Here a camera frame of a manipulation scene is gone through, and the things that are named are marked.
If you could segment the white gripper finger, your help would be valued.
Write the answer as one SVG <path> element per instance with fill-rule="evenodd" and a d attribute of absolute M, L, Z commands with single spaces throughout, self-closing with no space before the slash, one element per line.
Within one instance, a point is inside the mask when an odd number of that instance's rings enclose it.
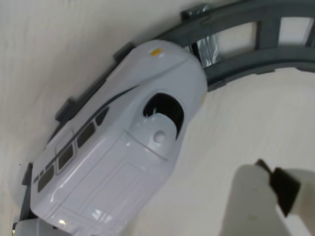
<path fill-rule="evenodd" d="M 311 235 L 315 234 L 315 173 L 304 169 L 275 168 L 269 184 L 284 214 L 298 215 Z"/>
<path fill-rule="evenodd" d="M 277 196 L 269 185 L 271 171 L 263 160 L 237 169 L 222 222 L 222 236 L 286 236 Z"/>

